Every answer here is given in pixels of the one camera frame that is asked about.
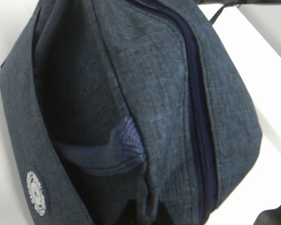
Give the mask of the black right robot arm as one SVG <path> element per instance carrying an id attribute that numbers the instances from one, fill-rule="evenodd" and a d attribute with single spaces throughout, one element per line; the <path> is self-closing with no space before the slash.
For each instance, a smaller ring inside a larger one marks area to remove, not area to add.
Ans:
<path id="1" fill-rule="evenodd" d="M 279 5 L 281 0 L 196 0 L 197 4 L 264 4 L 264 5 Z"/>

